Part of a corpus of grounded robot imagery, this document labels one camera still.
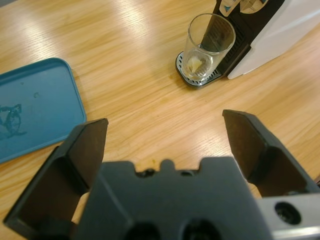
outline clear drinking glass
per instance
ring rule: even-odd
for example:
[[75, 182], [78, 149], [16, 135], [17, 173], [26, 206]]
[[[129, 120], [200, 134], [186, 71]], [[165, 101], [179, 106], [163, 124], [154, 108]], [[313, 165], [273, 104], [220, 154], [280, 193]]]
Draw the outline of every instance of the clear drinking glass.
[[203, 13], [188, 27], [182, 57], [182, 71], [191, 80], [211, 75], [235, 43], [234, 27], [222, 16]]

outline espresso machine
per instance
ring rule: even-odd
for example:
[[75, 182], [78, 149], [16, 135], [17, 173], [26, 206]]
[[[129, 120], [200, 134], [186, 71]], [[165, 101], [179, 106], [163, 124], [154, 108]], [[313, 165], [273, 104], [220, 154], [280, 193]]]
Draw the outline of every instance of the espresso machine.
[[[176, 58], [176, 69], [191, 86], [200, 87], [222, 77], [234, 79], [249, 73], [290, 49], [320, 22], [317, 0], [217, 0], [214, 14], [228, 20], [235, 31], [233, 47], [210, 76], [191, 80], [181, 65], [183, 52]], [[210, 23], [203, 39], [215, 33]]]

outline coffee machine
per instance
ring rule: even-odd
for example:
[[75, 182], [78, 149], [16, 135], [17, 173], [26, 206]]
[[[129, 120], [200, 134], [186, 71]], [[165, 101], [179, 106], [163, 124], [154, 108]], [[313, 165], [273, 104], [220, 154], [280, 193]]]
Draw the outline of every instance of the coffee machine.
[[[179, 65], [183, 52], [177, 56], [175, 65], [178, 73], [194, 87], [222, 77], [234, 79], [286, 52], [320, 22], [320, 1], [216, 0], [213, 13], [232, 24], [235, 42], [212, 74], [198, 81], [183, 74]], [[215, 29], [209, 29], [210, 25], [203, 39], [214, 34]]]

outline wood grain surface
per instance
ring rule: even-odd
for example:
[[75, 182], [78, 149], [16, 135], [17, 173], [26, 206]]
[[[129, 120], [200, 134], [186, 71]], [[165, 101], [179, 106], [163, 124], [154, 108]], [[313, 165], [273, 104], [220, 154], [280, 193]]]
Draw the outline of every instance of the wood grain surface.
[[[214, 5], [211, 0], [13, 1], [0, 8], [0, 73], [50, 57], [66, 60], [88, 120], [109, 120], [104, 161], [131, 160], [141, 171], [158, 169], [166, 158], [188, 169], [203, 157], [230, 156], [222, 111], [233, 109], [257, 115], [315, 179], [320, 25], [251, 73], [190, 89], [175, 59], [191, 19], [212, 12]], [[1, 220], [54, 147], [0, 165]], [[22, 238], [0, 224], [0, 239]]]

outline blue tray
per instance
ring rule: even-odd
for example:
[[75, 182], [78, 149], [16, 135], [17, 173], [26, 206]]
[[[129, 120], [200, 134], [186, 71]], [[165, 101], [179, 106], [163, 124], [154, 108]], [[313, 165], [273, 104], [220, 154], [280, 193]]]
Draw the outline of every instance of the blue tray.
[[0, 74], [0, 163], [62, 141], [85, 121], [64, 60], [49, 58]]

